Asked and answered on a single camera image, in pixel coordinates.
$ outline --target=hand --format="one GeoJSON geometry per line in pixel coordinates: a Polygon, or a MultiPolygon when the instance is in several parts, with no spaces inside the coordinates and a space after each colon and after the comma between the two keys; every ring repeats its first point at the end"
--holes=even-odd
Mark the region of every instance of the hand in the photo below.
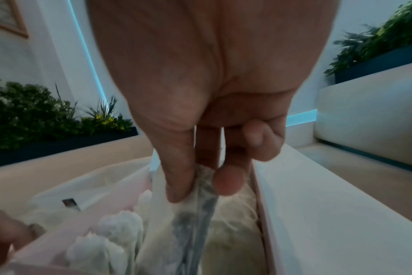
{"type": "Polygon", "coordinates": [[[0,210],[0,266],[7,261],[10,246],[17,251],[33,241],[28,227],[0,210]]]}
{"type": "Polygon", "coordinates": [[[170,202],[195,163],[237,192],[251,159],[284,143],[287,111],[331,30],[338,0],[92,0],[94,35],[137,125],[159,153],[170,202]],[[194,148],[194,127],[196,145],[194,148]]]}

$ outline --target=dark blue planter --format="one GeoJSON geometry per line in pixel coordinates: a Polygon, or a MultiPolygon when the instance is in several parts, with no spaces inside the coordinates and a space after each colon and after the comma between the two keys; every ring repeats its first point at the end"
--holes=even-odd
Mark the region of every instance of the dark blue planter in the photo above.
{"type": "Polygon", "coordinates": [[[37,159],[52,154],[88,147],[114,140],[138,135],[135,127],[129,133],[104,133],[86,137],[74,137],[68,140],[26,145],[15,151],[0,152],[0,166],[37,159]]]}
{"type": "Polygon", "coordinates": [[[412,63],[412,46],[399,48],[335,74],[336,84],[412,63]]]}

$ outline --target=fingernail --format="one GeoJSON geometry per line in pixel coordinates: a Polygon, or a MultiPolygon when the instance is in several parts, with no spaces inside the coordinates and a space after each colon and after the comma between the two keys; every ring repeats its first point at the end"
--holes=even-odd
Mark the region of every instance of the fingernail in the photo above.
{"type": "Polygon", "coordinates": [[[178,202],[178,195],[176,193],[176,191],[174,190],[173,187],[171,187],[170,185],[166,185],[165,186],[165,191],[167,193],[167,200],[171,203],[177,203],[178,202]]]}
{"type": "Polygon", "coordinates": [[[247,143],[250,147],[259,147],[263,143],[263,133],[254,132],[247,135],[247,143]]]}

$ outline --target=blue led light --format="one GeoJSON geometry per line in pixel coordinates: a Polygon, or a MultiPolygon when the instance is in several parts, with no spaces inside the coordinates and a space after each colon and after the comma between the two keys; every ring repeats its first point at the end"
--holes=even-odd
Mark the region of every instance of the blue led light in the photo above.
{"type": "Polygon", "coordinates": [[[317,113],[318,113],[318,110],[312,110],[312,111],[288,116],[287,121],[286,121],[286,127],[316,121],[317,113]]]}
{"type": "Polygon", "coordinates": [[[79,26],[79,22],[78,22],[78,19],[76,18],[75,11],[73,10],[73,6],[72,6],[71,0],[67,0],[67,4],[69,5],[70,12],[72,13],[73,21],[75,21],[75,25],[76,25],[76,28],[77,28],[77,30],[78,30],[79,37],[81,38],[82,47],[83,47],[84,50],[85,50],[85,53],[86,53],[86,56],[87,56],[87,60],[88,60],[88,64],[89,64],[90,67],[91,67],[91,72],[92,72],[93,77],[94,77],[94,80],[95,80],[95,82],[96,82],[97,89],[99,90],[99,93],[100,93],[100,95],[101,95],[104,103],[107,103],[107,100],[106,100],[106,97],[105,97],[105,93],[103,92],[102,84],[101,84],[101,82],[100,82],[100,80],[99,80],[99,77],[97,76],[96,68],[94,67],[93,60],[91,59],[90,52],[88,51],[88,47],[87,47],[87,43],[85,42],[84,35],[82,35],[81,27],[79,26]]]}

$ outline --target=potted plant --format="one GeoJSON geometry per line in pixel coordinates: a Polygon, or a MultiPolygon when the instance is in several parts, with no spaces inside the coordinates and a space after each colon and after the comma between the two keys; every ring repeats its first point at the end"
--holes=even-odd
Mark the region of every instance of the potted plant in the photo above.
{"type": "Polygon", "coordinates": [[[0,166],[138,135],[131,120],[115,116],[116,103],[99,100],[90,117],[76,117],[76,104],[45,87],[0,85],[0,166]]]}
{"type": "Polygon", "coordinates": [[[369,27],[361,34],[346,33],[334,44],[343,47],[326,75],[341,83],[412,63],[412,1],[381,27],[369,27]]]}

